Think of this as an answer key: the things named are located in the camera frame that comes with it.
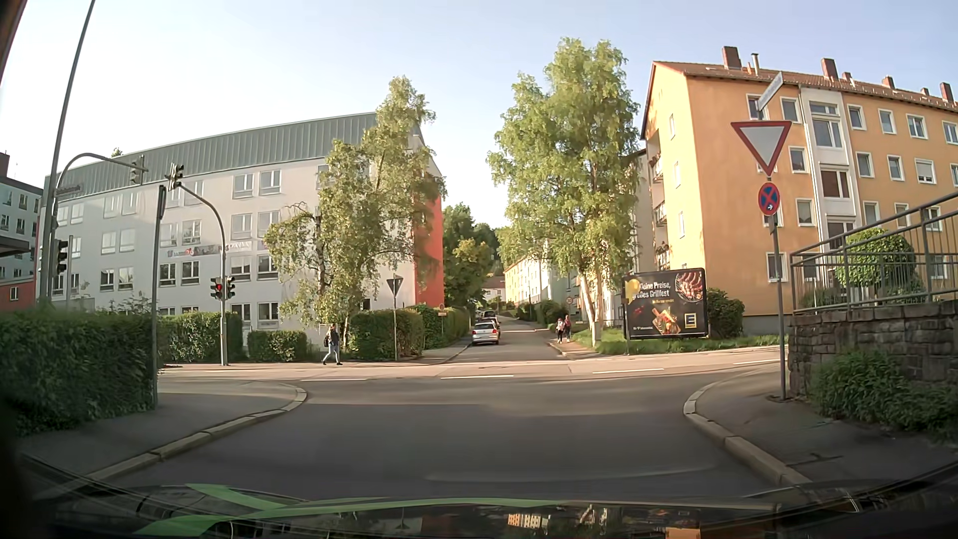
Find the tree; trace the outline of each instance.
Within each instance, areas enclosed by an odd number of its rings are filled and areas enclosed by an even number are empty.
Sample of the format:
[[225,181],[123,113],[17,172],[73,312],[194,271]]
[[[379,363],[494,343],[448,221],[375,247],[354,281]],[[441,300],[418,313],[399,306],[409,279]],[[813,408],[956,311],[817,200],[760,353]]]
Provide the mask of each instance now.
[[362,141],[333,142],[316,209],[293,204],[270,225],[263,242],[284,281],[295,285],[280,306],[283,316],[306,327],[344,322],[347,333],[363,298],[376,293],[380,265],[395,269],[415,259],[421,282],[435,269],[415,231],[430,230],[430,204],[445,196],[445,179],[429,173],[428,146],[409,147],[413,127],[435,119],[426,105],[408,79],[392,79]]
[[503,256],[576,270],[593,343],[603,283],[628,267],[632,248],[638,105],[625,62],[608,41],[587,49],[564,39],[544,70],[548,89],[524,74],[513,84],[515,103],[495,134],[499,151],[488,158],[493,181],[508,186]]

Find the grass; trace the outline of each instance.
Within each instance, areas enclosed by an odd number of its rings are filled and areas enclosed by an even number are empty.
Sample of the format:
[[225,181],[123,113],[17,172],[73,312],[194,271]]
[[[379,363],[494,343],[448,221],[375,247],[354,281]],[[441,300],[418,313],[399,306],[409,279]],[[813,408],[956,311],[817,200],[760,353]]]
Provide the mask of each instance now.
[[[592,347],[592,332],[580,331],[572,336],[572,340]],[[757,337],[738,337],[735,339],[645,339],[626,342],[621,329],[607,328],[602,333],[602,339],[596,343],[595,350],[600,354],[625,354],[627,344],[631,354],[668,354],[673,352],[707,352],[709,350],[727,350],[730,348],[745,348],[748,346],[769,346],[778,344],[777,335],[760,335]]]

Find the blue sky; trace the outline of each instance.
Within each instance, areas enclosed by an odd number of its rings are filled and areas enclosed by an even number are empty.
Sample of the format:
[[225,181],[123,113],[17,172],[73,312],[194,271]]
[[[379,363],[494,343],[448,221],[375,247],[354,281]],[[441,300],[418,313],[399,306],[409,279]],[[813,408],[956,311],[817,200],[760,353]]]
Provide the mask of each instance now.
[[[42,185],[86,0],[28,0],[0,85],[10,176]],[[949,3],[570,0],[98,0],[80,59],[60,164],[222,132],[373,110],[406,75],[438,114],[426,142],[446,204],[506,223],[485,159],[519,71],[541,74],[559,39],[624,51],[633,98],[654,59],[720,62],[722,45],[763,67],[860,81],[958,85]]]

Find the building facade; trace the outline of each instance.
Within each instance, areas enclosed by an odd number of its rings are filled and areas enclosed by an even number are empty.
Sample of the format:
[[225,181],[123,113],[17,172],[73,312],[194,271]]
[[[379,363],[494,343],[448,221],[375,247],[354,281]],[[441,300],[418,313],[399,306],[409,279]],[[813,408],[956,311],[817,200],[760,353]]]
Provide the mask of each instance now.
[[[228,308],[238,313],[247,330],[306,329],[318,341],[320,328],[301,328],[294,319],[281,319],[280,304],[295,292],[295,279],[284,281],[262,242],[272,223],[289,215],[291,206],[318,204],[318,173],[332,141],[357,144],[376,121],[374,113],[311,120],[201,138],[137,152],[145,156],[149,172],[142,185],[131,184],[129,170],[104,162],[68,172],[63,186],[80,192],[58,203],[56,236],[72,238],[70,275],[54,280],[55,303],[65,297],[67,278],[71,298],[85,308],[108,308],[142,293],[150,297],[152,250],[158,187],[172,162],[184,165],[183,185],[208,200],[225,229],[227,274],[235,278],[236,296]],[[420,132],[413,142],[422,142]],[[431,172],[440,176],[435,163]],[[223,241],[217,217],[198,199],[177,189],[163,200],[159,239],[161,315],[190,311],[218,311],[210,296],[211,279],[220,275]],[[442,230],[441,202],[434,204],[432,227]],[[427,238],[426,252],[438,253],[424,285],[417,284],[416,262],[397,268],[380,267],[381,281],[364,300],[364,309],[393,307],[385,280],[403,278],[397,295],[400,307],[417,303],[438,306],[443,301],[442,235]]]
[[[724,47],[718,64],[652,64],[642,132],[656,263],[705,268],[709,287],[744,302],[746,333],[777,331],[776,261],[756,202],[765,175],[731,122],[792,122],[772,176],[782,194],[783,253],[958,187],[958,105],[946,82],[939,97],[896,88],[892,77],[839,76],[833,59],[821,65],[820,75],[784,71],[785,85],[758,110],[779,72],[762,68],[758,55],[742,66],[738,50]],[[790,293],[785,302],[790,312]]]

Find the car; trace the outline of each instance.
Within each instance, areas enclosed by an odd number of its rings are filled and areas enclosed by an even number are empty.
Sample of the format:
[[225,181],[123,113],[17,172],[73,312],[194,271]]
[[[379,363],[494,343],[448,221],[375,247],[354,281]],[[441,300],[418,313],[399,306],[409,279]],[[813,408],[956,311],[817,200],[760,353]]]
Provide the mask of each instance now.
[[494,321],[478,322],[472,328],[472,343],[480,344],[482,342],[499,343],[499,328]]

